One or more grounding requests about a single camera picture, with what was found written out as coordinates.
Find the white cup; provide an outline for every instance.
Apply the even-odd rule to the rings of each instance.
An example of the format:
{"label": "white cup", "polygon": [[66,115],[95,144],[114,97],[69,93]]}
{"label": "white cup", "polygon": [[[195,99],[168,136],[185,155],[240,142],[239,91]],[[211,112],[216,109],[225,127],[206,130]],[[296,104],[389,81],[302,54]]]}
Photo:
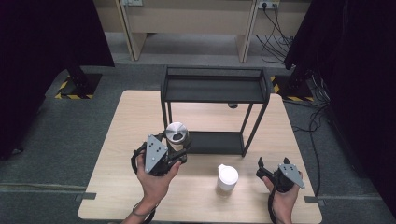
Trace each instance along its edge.
{"label": "white cup", "polygon": [[232,166],[226,166],[224,164],[218,167],[218,187],[224,191],[231,191],[238,182],[238,172]]}

